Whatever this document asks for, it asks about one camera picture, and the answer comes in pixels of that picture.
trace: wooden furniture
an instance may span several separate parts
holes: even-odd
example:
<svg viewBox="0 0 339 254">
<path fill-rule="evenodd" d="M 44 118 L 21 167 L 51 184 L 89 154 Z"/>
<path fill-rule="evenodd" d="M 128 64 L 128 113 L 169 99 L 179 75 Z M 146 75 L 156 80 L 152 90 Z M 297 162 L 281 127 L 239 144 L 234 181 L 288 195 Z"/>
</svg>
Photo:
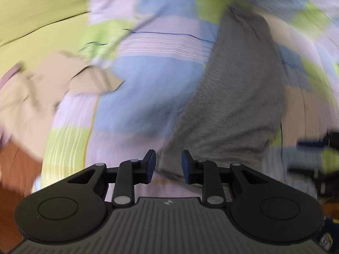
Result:
<svg viewBox="0 0 339 254">
<path fill-rule="evenodd" d="M 322 206 L 325 216 L 339 219 L 339 203 L 325 203 Z"/>
<path fill-rule="evenodd" d="M 22 241 L 14 221 L 14 211 L 23 196 L 4 190 L 0 184 L 0 250 L 9 252 Z"/>
</svg>

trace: black object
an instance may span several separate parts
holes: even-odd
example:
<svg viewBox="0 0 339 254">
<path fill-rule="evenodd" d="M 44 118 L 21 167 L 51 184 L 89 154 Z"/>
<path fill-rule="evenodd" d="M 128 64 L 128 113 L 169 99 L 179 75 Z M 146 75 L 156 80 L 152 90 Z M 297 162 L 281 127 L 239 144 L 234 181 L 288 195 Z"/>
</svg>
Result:
<svg viewBox="0 0 339 254">
<path fill-rule="evenodd" d="M 316 237 L 318 244 L 329 253 L 339 254 L 339 223 L 338 220 L 325 218 Z"/>
<path fill-rule="evenodd" d="M 330 174 L 324 174 L 322 171 L 289 168 L 288 172 L 294 174 L 300 174 L 304 177 L 310 178 L 317 189 L 319 197 L 331 198 L 333 200 L 339 197 L 339 171 L 335 171 Z"/>
<path fill-rule="evenodd" d="M 339 132 L 329 131 L 319 141 L 298 141 L 297 146 L 306 148 L 329 147 L 339 151 Z M 339 171 L 324 174 L 320 169 L 289 168 L 289 173 L 300 174 L 310 178 L 317 189 L 319 197 L 330 197 L 333 200 L 339 197 Z"/>
<path fill-rule="evenodd" d="M 319 141 L 298 141 L 297 146 L 313 148 L 330 147 L 339 151 L 339 132 L 329 131 L 326 133 L 324 138 Z"/>
<path fill-rule="evenodd" d="M 199 198 L 139 198 L 133 185 L 149 183 L 155 152 L 118 168 L 96 164 L 26 197 L 15 212 L 25 240 L 12 253 L 323 253 L 312 238 L 322 209 L 310 196 L 233 163 L 182 153 L 188 184 Z M 115 183 L 105 203 L 108 183 Z M 227 203 L 222 184 L 233 201 Z"/>
</svg>

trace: black circular pad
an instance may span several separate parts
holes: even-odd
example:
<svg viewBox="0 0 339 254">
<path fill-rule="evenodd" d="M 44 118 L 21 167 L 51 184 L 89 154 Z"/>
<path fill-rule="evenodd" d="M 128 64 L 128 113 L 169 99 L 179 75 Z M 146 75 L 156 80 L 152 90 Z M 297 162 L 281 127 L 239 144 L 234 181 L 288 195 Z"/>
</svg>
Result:
<svg viewBox="0 0 339 254">
<path fill-rule="evenodd" d="M 308 239 L 323 219 L 314 198 L 278 182 L 249 186 L 232 202 L 230 213 L 248 236 L 272 244 Z"/>
<path fill-rule="evenodd" d="M 41 216 L 50 220 L 62 220 L 77 212 L 78 204 L 64 197 L 50 198 L 40 204 L 38 211 Z"/>
<path fill-rule="evenodd" d="M 60 182 L 24 198 L 15 220 L 25 238 L 64 243 L 93 232 L 106 214 L 105 202 L 86 185 Z"/>
<path fill-rule="evenodd" d="M 299 214 L 300 207 L 291 199 L 274 197 L 262 201 L 260 211 L 273 220 L 289 220 Z"/>
</svg>

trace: gray cloth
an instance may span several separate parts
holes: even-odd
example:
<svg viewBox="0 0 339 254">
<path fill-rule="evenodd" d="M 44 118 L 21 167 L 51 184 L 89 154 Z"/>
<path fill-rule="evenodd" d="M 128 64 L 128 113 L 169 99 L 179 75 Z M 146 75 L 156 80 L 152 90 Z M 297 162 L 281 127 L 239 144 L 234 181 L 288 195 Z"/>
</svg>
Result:
<svg viewBox="0 0 339 254">
<path fill-rule="evenodd" d="M 158 152 L 157 170 L 182 176 L 181 152 L 261 170 L 285 107 L 282 65 L 265 19 L 227 8 L 206 71 Z"/>
</svg>

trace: patchwork quilt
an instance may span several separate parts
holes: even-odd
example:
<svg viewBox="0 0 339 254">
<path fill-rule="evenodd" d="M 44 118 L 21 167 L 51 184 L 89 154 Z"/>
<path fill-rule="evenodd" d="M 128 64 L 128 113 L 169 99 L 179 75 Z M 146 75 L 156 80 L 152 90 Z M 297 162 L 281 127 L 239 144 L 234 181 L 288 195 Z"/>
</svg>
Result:
<svg viewBox="0 0 339 254">
<path fill-rule="evenodd" d="M 267 20 L 284 66 L 287 108 L 262 171 L 316 196 L 310 181 L 286 169 L 339 169 L 332 150 L 296 148 L 298 139 L 319 139 L 339 126 L 339 0 L 89 0 L 79 53 L 111 67 L 125 82 L 110 94 L 65 96 L 50 132 L 41 186 L 95 163 L 116 167 L 143 158 L 148 149 L 161 150 L 204 73 L 220 17 L 232 4 Z M 196 194 L 157 174 L 147 190 L 136 186 L 137 196 Z"/>
</svg>

